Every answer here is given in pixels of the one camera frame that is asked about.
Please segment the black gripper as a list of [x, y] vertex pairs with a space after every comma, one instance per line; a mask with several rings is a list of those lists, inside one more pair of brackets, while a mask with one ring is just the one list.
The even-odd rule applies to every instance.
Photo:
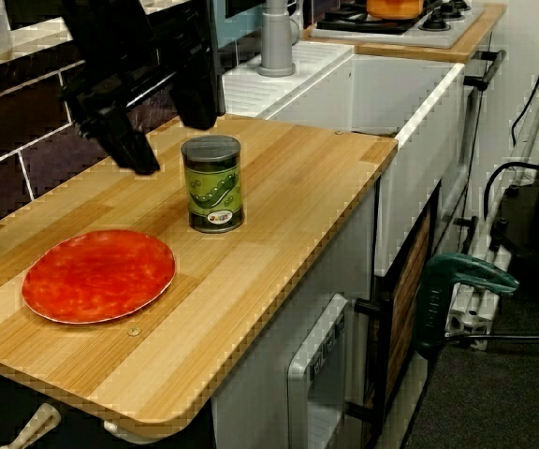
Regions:
[[84, 62], [61, 97], [79, 135], [94, 139], [120, 168], [160, 170], [145, 134], [125, 113], [157, 91], [169, 88], [187, 127], [208, 130], [225, 114], [208, 2], [149, 14], [139, 1], [64, 1], [61, 17]]

